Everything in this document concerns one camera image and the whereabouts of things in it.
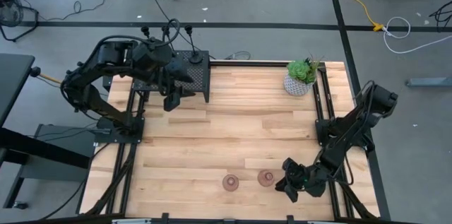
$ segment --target potted plant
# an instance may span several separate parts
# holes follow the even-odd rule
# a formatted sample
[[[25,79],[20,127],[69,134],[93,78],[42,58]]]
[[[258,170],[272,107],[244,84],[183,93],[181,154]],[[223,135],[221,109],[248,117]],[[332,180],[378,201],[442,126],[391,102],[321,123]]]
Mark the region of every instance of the potted plant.
[[[307,58],[304,61],[292,61],[287,65],[288,73],[284,78],[284,88],[290,95],[302,96],[309,92],[317,79],[320,61]]]

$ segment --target green succulent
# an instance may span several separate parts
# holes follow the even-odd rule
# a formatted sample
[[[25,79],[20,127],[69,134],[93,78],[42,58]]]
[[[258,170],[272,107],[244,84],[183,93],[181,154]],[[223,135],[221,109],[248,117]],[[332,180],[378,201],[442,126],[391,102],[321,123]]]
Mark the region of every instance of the green succulent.
[[[303,83],[313,83],[316,80],[319,61],[312,61],[310,58],[304,61],[292,61],[287,65],[289,76]]]

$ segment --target yellow cable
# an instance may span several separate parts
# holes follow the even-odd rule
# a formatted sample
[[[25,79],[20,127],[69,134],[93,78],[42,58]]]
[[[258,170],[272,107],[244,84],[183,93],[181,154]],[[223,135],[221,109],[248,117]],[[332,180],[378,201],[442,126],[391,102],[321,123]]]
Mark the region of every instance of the yellow cable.
[[[359,4],[361,4],[361,6],[364,8],[364,11],[366,12],[366,16],[369,19],[369,21],[372,23],[372,25],[374,25],[374,31],[379,31],[381,29],[383,29],[384,25],[380,24],[380,23],[375,23],[372,18],[370,18],[369,12],[367,11],[367,7],[366,5],[364,5],[364,3],[360,0],[355,0],[357,1]]]
[[[44,75],[43,73],[40,74],[40,77],[45,78],[45,79],[47,79],[47,80],[50,80],[50,81],[52,81],[52,82],[54,82],[54,83],[61,84],[61,81],[59,81],[59,80],[57,80],[57,79],[55,79],[55,78],[52,78],[51,76]]]

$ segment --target gray concrete floor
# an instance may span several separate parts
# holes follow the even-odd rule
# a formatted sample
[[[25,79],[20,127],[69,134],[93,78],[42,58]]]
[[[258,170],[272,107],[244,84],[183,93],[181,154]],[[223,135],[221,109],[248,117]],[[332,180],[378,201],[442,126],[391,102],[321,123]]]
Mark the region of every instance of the gray concrete floor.
[[[72,12],[77,0],[28,0],[44,17],[61,17]],[[92,8],[101,0],[79,0],[83,8]],[[393,16],[407,18],[423,26],[434,12],[449,0],[363,0],[374,20],[380,23]],[[337,23],[331,0],[160,0],[170,17],[182,22],[216,23]],[[362,7],[353,0],[340,0],[346,25],[368,25]],[[91,22],[163,22],[153,0],[106,0],[104,6],[72,16],[67,21]],[[14,35],[25,28],[7,29]],[[140,36],[138,28],[63,28],[41,27],[17,43],[0,40],[0,52],[31,54],[36,66],[62,78],[92,51],[102,37],[113,34]],[[152,28],[151,35],[160,36]],[[449,89],[409,89],[405,80],[423,76],[450,76],[452,41],[405,55],[386,49],[381,33],[348,32],[353,57],[362,85],[370,79],[399,94],[392,117],[373,129],[383,185],[393,220],[416,223],[447,223],[452,205],[452,141],[446,132],[452,112]],[[445,37],[447,34],[413,33],[406,40],[392,41],[394,49],[410,49]],[[301,59],[312,53],[325,61],[345,61],[342,42],[334,30],[271,29],[194,29],[195,45],[217,57],[239,50],[251,52],[253,59]],[[176,40],[177,49],[188,49]],[[39,123],[85,126],[90,120],[75,114],[59,91],[42,81],[29,78],[14,106],[6,127],[32,134]],[[0,170],[0,201],[6,197],[15,165]],[[30,203],[24,211],[0,209],[0,221],[33,220],[52,212],[77,188],[74,182],[28,180],[18,200]],[[76,201],[55,216],[73,216]]]

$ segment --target white plant pot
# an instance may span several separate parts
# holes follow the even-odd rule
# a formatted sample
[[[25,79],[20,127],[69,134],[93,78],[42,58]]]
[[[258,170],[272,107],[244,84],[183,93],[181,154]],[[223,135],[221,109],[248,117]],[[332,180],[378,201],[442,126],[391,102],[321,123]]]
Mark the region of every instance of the white plant pot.
[[[309,92],[314,83],[305,84],[302,81],[293,79],[287,74],[284,78],[284,88],[290,95],[303,96]]]

